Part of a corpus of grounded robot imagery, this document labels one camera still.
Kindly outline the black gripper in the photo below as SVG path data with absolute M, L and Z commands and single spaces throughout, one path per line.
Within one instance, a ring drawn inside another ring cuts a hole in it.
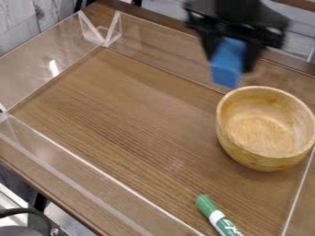
M 290 20 L 262 0 L 187 0 L 187 25 L 197 33 L 207 59 L 224 38 L 244 42 L 244 72 L 253 71 L 264 46 L 280 48 Z

